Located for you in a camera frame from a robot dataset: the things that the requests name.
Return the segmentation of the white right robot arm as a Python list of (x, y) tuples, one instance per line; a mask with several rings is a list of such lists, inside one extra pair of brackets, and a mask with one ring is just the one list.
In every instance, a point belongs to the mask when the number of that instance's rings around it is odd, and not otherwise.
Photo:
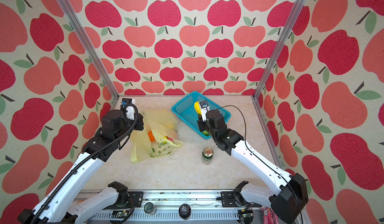
[(271, 208), (287, 224), (303, 216), (302, 210), (309, 201), (303, 176), (291, 175), (258, 153), (245, 136), (227, 127), (219, 110), (198, 111), (197, 123), (200, 131), (208, 132), (220, 150), (242, 162), (268, 186), (267, 191), (261, 191), (248, 182), (239, 184), (234, 190), (239, 205), (256, 203)]

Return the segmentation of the yellow plastic avocado-print bag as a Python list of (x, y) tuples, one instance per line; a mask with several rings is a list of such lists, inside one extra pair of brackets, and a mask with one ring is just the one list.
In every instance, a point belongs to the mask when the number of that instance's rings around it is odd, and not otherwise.
[[(183, 147), (179, 140), (178, 121), (173, 113), (166, 109), (152, 109), (140, 112), (143, 116), (144, 129), (133, 131), (130, 141), (133, 144), (131, 163), (136, 164), (147, 159), (164, 158)], [(151, 142), (148, 132), (152, 131), (156, 139)], [(168, 136), (174, 140), (163, 142), (163, 137)]]

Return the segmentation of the green toy fruit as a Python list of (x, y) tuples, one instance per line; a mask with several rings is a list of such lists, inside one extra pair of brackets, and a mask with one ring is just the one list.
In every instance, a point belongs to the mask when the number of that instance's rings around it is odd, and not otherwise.
[(203, 131), (202, 134), (207, 136), (207, 137), (210, 136), (209, 132), (207, 132), (207, 131)]

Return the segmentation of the orange toy fruit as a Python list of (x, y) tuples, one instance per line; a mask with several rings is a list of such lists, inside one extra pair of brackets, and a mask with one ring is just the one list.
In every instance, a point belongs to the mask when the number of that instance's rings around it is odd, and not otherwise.
[(149, 139), (150, 139), (151, 142), (155, 142), (156, 141), (152, 131), (148, 132), (148, 136), (149, 136)]

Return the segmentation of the yellow toy banana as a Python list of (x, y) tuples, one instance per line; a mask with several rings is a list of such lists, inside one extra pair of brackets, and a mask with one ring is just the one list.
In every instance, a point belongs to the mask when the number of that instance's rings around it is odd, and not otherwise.
[(195, 103), (194, 103), (194, 109), (195, 109), (195, 111), (197, 112), (198, 115), (201, 115), (201, 114), (202, 114), (202, 112), (201, 112), (200, 102), (195, 102)]

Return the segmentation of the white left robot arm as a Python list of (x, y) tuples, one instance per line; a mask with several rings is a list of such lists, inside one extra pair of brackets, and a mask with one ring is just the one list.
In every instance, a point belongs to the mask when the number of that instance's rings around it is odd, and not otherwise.
[(121, 141), (133, 131), (144, 129), (143, 117), (134, 104), (111, 110), (102, 118), (102, 127), (83, 147), (75, 164), (55, 188), (33, 209), (18, 216), (21, 224), (82, 224), (105, 208), (132, 208), (128, 188), (112, 182), (106, 189), (77, 206), (71, 204), (93, 174), (123, 148)]

